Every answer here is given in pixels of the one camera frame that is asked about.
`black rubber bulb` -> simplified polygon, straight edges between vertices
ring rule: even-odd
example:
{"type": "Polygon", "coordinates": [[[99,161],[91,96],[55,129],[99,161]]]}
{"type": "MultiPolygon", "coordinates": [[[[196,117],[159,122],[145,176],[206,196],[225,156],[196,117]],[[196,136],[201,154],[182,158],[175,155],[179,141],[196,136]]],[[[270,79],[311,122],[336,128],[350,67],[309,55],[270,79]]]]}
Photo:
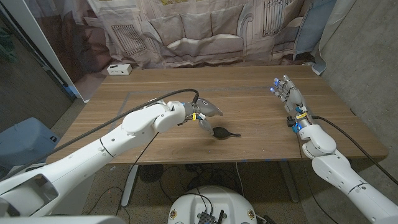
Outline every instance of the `black rubber bulb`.
{"type": "Polygon", "coordinates": [[[241,137],[240,134],[234,134],[229,132],[227,129],[223,128],[223,127],[215,127],[213,128],[213,132],[214,132],[214,137],[218,138],[218,139],[226,139],[228,137],[241,137]]]}

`floor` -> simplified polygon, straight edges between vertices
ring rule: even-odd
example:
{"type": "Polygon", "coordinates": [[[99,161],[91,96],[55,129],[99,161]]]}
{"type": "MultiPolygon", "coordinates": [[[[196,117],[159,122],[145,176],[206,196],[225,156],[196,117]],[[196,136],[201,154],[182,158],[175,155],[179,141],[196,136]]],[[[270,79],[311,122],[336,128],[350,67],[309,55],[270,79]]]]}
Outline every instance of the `floor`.
{"type": "MultiPolygon", "coordinates": [[[[323,49],[328,68],[322,78],[389,149],[389,155],[380,161],[380,165],[398,177],[398,78],[395,77],[398,71],[398,24],[395,23],[398,7],[391,7],[391,4],[396,4],[396,1],[356,1],[323,49]]],[[[84,104],[76,100],[53,130],[62,136],[83,107],[84,104]]],[[[233,164],[220,166],[234,172],[233,164]]],[[[316,199],[331,217],[338,223],[369,223],[340,191],[316,176],[310,161],[305,161],[304,166],[316,199]]],[[[352,160],[351,166],[375,188],[398,203],[398,187],[367,159],[352,160]]],[[[312,198],[303,163],[290,162],[290,167],[300,203],[289,200],[276,162],[239,164],[245,196],[255,211],[268,215],[276,223],[333,223],[312,198]]],[[[128,170],[128,166],[106,166],[97,172],[84,211],[92,209],[107,188],[123,188],[128,170]]],[[[164,174],[162,183],[167,193],[175,198],[184,191],[179,187],[177,170],[172,170],[164,174]]],[[[182,170],[182,182],[186,184],[192,174],[182,170]]],[[[118,190],[107,191],[91,214],[114,215],[120,195],[118,190]]],[[[127,211],[131,223],[166,223],[170,206],[171,202],[160,190],[158,182],[145,184],[138,179],[127,211]]],[[[124,210],[118,215],[128,222],[124,210]]]]}

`wooden table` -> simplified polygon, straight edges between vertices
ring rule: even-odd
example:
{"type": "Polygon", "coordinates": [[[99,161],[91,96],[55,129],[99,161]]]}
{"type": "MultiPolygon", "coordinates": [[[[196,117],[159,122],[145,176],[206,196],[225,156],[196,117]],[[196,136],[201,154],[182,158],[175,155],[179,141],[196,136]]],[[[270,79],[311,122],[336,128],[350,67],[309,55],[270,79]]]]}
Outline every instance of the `wooden table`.
{"type": "MultiPolygon", "coordinates": [[[[241,138],[216,140],[202,130],[197,121],[176,126],[159,134],[138,164],[178,164],[199,162],[284,161],[300,159],[296,135],[286,125],[284,104],[269,88],[275,77],[287,74],[304,95],[315,115],[337,124],[375,157],[387,149],[372,132],[316,76],[311,67],[222,67],[135,70],[128,76],[109,76],[84,107],[58,145],[141,103],[173,90],[194,88],[200,97],[219,107],[223,117],[208,118],[213,127],[222,126],[241,138]]],[[[171,96],[165,101],[191,101],[193,93],[171,96]]],[[[55,162],[119,125],[109,125],[47,159],[55,162]]],[[[333,127],[319,121],[346,157],[364,157],[362,152],[333,127]]],[[[127,151],[111,164],[132,164],[144,146],[127,151]]]]}

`black object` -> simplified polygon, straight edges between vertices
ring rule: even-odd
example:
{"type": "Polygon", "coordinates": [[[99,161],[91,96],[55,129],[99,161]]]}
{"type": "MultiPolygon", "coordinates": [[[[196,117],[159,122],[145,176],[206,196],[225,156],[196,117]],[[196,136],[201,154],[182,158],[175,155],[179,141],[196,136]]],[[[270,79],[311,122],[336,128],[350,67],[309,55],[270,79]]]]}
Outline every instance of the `black object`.
{"type": "Polygon", "coordinates": [[[153,183],[160,179],[163,174],[163,165],[143,165],[139,169],[139,178],[144,183],[153,183]]]}
{"type": "Polygon", "coordinates": [[[287,117],[287,126],[291,128],[291,127],[293,127],[295,124],[296,124],[296,121],[295,121],[291,116],[288,116],[288,117],[287,117]]]}
{"type": "Polygon", "coordinates": [[[214,223],[215,217],[205,212],[200,214],[199,224],[214,223]]]}
{"type": "Polygon", "coordinates": [[[224,216],[224,210],[221,209],[217,224],[221,224],[221,222],[223,221],[223,216],[224,216]]]}
{"type": "Polygon", "coordinates": [[[213,132],[214,132],[213,136],[218,138],[218,139],[227,139],[227,138],[229,138],[231,136],[241,137],[240,134],[231,133],[227,129],[223,128],[223,127],[215,127],[215,128],[213,128],[213,132]]]}

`robotic hand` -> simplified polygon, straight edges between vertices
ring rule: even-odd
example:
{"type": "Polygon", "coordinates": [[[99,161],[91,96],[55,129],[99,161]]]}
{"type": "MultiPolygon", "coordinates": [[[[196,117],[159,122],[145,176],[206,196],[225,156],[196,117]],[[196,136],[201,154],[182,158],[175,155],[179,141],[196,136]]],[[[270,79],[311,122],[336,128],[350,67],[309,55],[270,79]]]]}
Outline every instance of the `robotic hand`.
{"type": "Polygon", "coordinates": [[[284,81],[276,78],[274,85],[276,90],[271,88],[270,91],[285,103],[285,109],[290,115],[287,118],[288,126],[292,127],[293,132],[298,133],[302,140],[309,140],[302,146],[304,154],[313,159],[335,153],[335,140],[324,132],[321,126],[314,124],[303,95],[290,78],[287,75],[284,75],[284,81]]]}
{"type": "Polygon", "coordinates": [[[397,223],[398,206],[360,177],[349,161],[336,148],[329,136],[309,115],[304,97],[287,75],[284,81],[274,80],[276,90],[270,91],[285,103],[288,126],[302,140],[304,154],[312,159],[317,175],[342,191],[371,223],[397,223]]]}
{"type": "Polygon", "coordinates": [[[211,135],[214,135],[211,124],[207,121],[206,117],[212,117],[215,115],[223,116],[223,112],[218,109],[218,107],[204,99],[198,99],[197,103],[185,103],[184,107],[187,116],[185,121],[189,119],[198,119],[199,127],[208,131],[211,135]]]}
{"type": "Polygon", "coordinates": [[[284,75],[284,81],[275,78],[274,85],[276,90],[271,88],[270,91],[285,103],[285,109],[291,116],[296,116],[300,112],[296,108],[302,111],[307,110],[303,95],[287,75],[284,75]]]}

